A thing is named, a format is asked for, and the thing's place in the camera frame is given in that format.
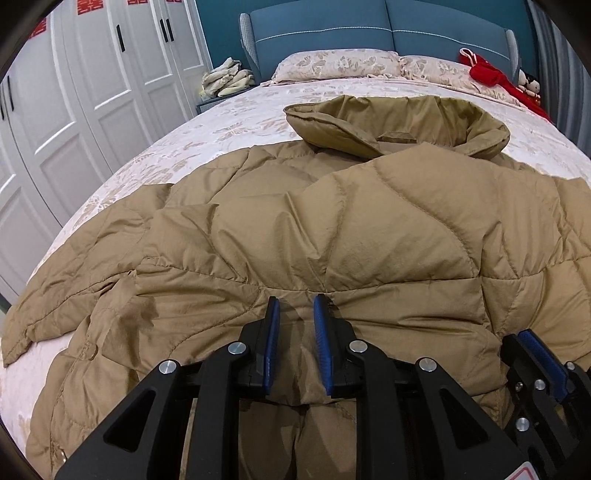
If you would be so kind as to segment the tan quilted down coat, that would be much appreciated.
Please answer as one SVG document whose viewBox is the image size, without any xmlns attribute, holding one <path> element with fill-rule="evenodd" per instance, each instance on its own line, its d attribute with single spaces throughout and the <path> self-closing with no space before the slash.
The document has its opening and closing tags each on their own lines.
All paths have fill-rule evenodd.
<svg viewBox="0 0 591 480">
<path fill-rule="evenodd" d="M 204 360 L 280 299 L 279 368 L 242 415 L 239 474 L 353 478 L 355 404 L 329 400 L 312 301 L 325 294 L 394 358 L 438 361 L 499 425 L 504 336 L 533 330 L 590 365 L 590 189 L 505 153 L 509 128 L 465 100 L 295 104 L 297 140 L 146 185 L 80 226 L 7 317 L 6 364 L 69 335 L 26 456 L 53 478 L 160 361 Z"/>
</svg>

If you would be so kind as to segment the grey striped curtain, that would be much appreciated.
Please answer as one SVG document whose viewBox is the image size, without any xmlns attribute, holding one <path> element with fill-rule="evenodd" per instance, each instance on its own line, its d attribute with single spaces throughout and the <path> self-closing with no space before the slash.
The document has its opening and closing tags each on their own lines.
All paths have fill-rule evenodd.
<svg viewBox="0 0 591 480">
<path fill-rule="evenodd" d="M 538 42 L 544 108 L 556 127 L 590 156 L 590 74 L 566 37 L 534 1 L 528 1 Z"/>
</svg>

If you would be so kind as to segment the small doll figure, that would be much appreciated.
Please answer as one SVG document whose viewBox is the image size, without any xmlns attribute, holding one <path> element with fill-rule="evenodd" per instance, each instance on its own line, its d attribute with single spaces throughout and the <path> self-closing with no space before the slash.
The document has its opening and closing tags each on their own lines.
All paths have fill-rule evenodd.
<svg viewBox="0 0 591 480">
<path fill-rule="evenodd" d="M 522 69 L 520 69 L 518 73 L 517 87 L 525 94 L 534 98 L 536 101 L 541 100 L 541 85 L 539 81 L 534 76 L 527 74 Z"/>
</svg>

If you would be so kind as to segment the red cloth bag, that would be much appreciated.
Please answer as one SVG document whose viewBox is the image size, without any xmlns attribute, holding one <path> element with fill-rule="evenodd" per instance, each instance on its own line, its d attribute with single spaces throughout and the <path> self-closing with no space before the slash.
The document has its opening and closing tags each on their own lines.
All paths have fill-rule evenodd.
<svg viewBox="0 0 591 480">
<path fill-rule="evenodd" d="M 463 47 L 459 50 L 459 60 L 462 64 L 470 67 L 470 76 L 477 82 L 487 86 L 500 86 L 511 96 L 525 105 L 529 110 L 550 121 L 549 114 L 542 108 L 542 101 L 536 101 L 534 98 L 522 92 L 517 87 L 517 81 L 511 81 L 507 75 L 481 55 L 473 52 L 471 49 Z"/>
</svg>

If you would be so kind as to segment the right floral pillow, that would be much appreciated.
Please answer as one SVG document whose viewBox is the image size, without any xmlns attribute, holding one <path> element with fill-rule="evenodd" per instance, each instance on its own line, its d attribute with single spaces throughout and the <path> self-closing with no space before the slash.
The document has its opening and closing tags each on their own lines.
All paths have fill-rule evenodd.
<svg viewBox="0 0 591 480">
<path fill-rule="evenodd" d="M 400 58 L 401 74 L 407 80 L 428 82 L 445 88 L 489 97 L 511 105 L 521 103 L 503 87 L 488 87 L 477 82 L 470 75 L 466 65 L 445 59 L 408 55 Z"/>
</svg>

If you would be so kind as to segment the floral pillow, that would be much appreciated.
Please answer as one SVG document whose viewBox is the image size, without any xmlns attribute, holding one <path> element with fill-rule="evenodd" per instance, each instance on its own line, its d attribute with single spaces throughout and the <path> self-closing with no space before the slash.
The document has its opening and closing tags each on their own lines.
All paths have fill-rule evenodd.
<svg viewBox="0 0 591 480">
<path fill-rule="evenodd" d="M 344 78 L 397 78 L 400 56 L 379 49 L 335 49 L 291 54 L 263 86 Z"/>
<path fill-rule="evenodd" d="M 428 82 L 445 88 L 489 97 L 511 105 L 521 103 L 503 87 L 488 87 L 477 82 L 470 75 L 466 65 L 445 59 L 408 55 L 400 58 L 401 74 L 407 80 Z"/>
</svg>

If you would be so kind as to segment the blue nightstand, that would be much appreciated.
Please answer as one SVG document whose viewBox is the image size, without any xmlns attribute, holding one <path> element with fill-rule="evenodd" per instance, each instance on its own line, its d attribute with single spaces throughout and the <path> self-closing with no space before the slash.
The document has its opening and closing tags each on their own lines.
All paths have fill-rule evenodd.
<svg viewBox="0 0 591 480">
<path fill-rule="evenodd" d="M 200 115 L 208 109 L 211 109 L 212 107 L 221 104 L 221 102 L 224 102 L 225 100 L 229 100 L 231 98 L 235 98 L 236 96 L 242 95 L 243 93 L 249 92 L 250 90 L 252 90 L 252 87 L 247 87 L 245 90 L 240 90 L 228 96 L 213 97 L 206 100 L 199 100 L 195 105 L 195 113 L 197 113 L 197 115 Z"/>
</svg>

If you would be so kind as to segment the white wardrobe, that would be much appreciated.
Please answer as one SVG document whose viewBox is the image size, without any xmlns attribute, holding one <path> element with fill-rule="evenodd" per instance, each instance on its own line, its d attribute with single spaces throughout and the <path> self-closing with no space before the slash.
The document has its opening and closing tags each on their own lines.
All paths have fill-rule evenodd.
<svg viewBox="0 0 591 480">
<path fill-rule="evenodd" d="M 197 6 L 64 1 L 1 83 L 1 294 L 15 302 L 76 211 L 194 116 L 211 66 Z"/>
</svg>

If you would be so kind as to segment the left floral pillow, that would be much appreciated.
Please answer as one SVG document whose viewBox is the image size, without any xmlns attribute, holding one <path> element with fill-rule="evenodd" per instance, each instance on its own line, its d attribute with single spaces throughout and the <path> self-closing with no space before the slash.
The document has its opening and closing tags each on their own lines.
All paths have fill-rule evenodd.
<svg viewBox="0 0 591 480">
<path fill-rule="evenodd" d="M 379 49 L 335 49 L 291 54 L 263 86 L 344 78 L 397 78 L 400 56 Z"/>
</svg>

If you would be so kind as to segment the blue upholstered headboard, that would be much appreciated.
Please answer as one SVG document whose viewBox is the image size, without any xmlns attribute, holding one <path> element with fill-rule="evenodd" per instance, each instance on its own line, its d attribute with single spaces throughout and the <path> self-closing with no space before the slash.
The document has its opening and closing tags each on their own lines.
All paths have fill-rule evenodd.
<svg viewBox="0 0 591 480">
<path fill-rule="evenodd" d="M 521 67 L 515 34 L 470 13 L 424 1 L 294 1 L 239 15 L 259 81 L 298 52 L 370 48 L 450 61 L 468 48 L 511 80 Z"/>
</svg>

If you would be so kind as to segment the cream plush toy pile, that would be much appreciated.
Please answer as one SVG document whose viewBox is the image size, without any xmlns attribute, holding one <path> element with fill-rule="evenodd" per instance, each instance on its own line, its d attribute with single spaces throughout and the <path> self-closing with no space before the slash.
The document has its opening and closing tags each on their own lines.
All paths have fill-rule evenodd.
<svg viewBox="0 0 591 480">
<path fill-rule="evenodd" d="M 206 72 L 198 95 L 201 100 L 224 98 L 256 85 L 254 75 L 242 62 L 228 57 L 221 65 Z"/>
</svg>

